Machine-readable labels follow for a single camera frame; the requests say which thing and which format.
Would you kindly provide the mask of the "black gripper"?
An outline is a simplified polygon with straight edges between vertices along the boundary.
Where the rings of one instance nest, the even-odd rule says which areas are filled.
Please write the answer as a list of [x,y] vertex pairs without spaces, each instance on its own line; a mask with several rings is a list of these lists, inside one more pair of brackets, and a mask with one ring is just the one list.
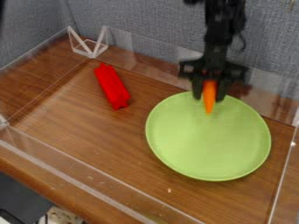
[[204,58],[184,60],[178,62],[178,77],[190,81],[192,96],[196,100],[201,98],[202,81],[218,81],[216,102],[225,98],[229,85],[244,81],[248,68],[228,61],[220,67],[208,67]]

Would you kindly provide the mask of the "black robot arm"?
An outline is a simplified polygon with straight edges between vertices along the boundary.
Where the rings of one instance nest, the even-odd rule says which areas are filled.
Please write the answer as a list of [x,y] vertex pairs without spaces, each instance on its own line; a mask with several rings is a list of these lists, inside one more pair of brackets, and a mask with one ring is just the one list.
[[234,37],[240,38],[242,52],[246,47],[241,32],[245,28],[245,0],[182,0],[193,6],[204,3],[204,51],[197,59],[178,62],[178,76],[190,82],[192,96],[202,95],[205,81],[216,82],[216,102],[221,102],[229,86],[244,80],[248,69],[226,60],[228,49]]

